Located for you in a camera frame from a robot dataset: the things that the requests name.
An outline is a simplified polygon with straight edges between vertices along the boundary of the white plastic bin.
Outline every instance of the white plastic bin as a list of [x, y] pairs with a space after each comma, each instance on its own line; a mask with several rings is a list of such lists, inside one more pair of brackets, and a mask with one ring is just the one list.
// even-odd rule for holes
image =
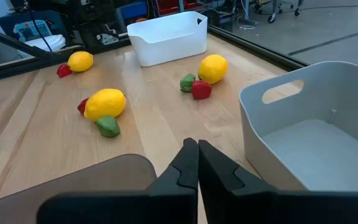
[[[272, 103], [264, 93], [303, 80]], [[358, 191], [358, 66], [322, 62], [240, 92], [246, 158], [270, 184], [287, 190]]]
[[208, 18], [182, 12], [127, 26], [140, 66], [157, 65], [206, 51]]

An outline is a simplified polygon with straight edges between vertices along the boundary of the wooden table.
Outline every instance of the wooden table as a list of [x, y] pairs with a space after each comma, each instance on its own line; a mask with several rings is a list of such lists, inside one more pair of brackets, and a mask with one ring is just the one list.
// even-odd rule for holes
[[[225, 57], [229, 70], [210, 98], [195, 101], [179, 81], [210, 54]], [[206, 53], [153, 67], [140, 67], [131, 46], [95, 55], [84, 73], [58, 78], [57, 67], [0, 80], [0, 198], [127, 153], [147, 157], [159, 175], [187, 137], [208, 140], [256, 174], [244, 156], [238, 95], [285, 73], [211, 35]], [[127, 97], [112, 139], [76, 108], [103, 88]]]

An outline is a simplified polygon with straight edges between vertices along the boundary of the chair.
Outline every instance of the chair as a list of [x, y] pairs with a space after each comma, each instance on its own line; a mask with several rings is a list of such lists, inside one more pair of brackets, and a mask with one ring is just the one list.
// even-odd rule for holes
[[[289, 4], [290, 5], [290, 9], [293, 9], [293, 3], [290, 1], [284, 1], [284, 0], [271, 0], [271, 1], [267, 1], [267, 2], [261, 2], [258, 1], [257, 3], [255, 3], [254, 6], [254, 11], [256, 13], [261, 14], [262, 13], [262, 6], [266, 5], [268, 3], [272, 2], [273, 3], [273, 9], [272, 9], [272, 15], [268, 17], [267, 21], [268, 23], [273, 23], [276, 20], [276, 15], [277, 12], [279, 14], [283, 13], [282, 10], [282, 5], [283, 4]], [[303, 5], [303, 0], [298, 0], [298, 7], [296, 7], [295, 9], [295, 16], [299, 16], [300, 15], [300, 7]]]

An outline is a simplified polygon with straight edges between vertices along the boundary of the yellow lemon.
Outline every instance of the yellow lemon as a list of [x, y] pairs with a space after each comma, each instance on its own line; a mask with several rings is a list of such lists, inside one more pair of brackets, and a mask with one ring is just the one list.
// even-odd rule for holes
[[209, 84], [219, 82], [227, 72], [227, 61], [220, 55], [210, 55], [201, 62], [198, 78]]
[[79, 51], [70, 55], [67, 65], [73, 72], [84, 72], [90, 69], [93, 64], [93, 55], [88, 52]]
[[93, 121], [107, 115], [116, 117], [124, 110], [126, 101], [120, 90], [100, 90], [86, 102], [84, 117]]

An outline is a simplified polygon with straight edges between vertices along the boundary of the red pepper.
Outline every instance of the red pepper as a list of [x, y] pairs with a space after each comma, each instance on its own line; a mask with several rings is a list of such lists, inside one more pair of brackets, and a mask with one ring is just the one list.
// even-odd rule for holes
[[191, 93], [195, 100], [206, 99], [211, 95], [212, 86], [204, 81], [196, 80], [191, 85]]
[[88, 101], [88, 99], [89, 99], [89, 98], [87, 98], [87, 99], [81, 101], [80, 105], [77, 106], [78, 111], [79, 111], [82, 115], [84, 115], [85, 105], [86, 105], [86, 102]]
[[71, 74], [71, 70], [70, 68], [68, 68], [68, 65], [66, 64], [63, 64], [63, 65], [60, 65], [59, 68], [57, 69], [57, 72], [56, 74], [60, 77], [60, 78], [63, 78], [69, 74]]

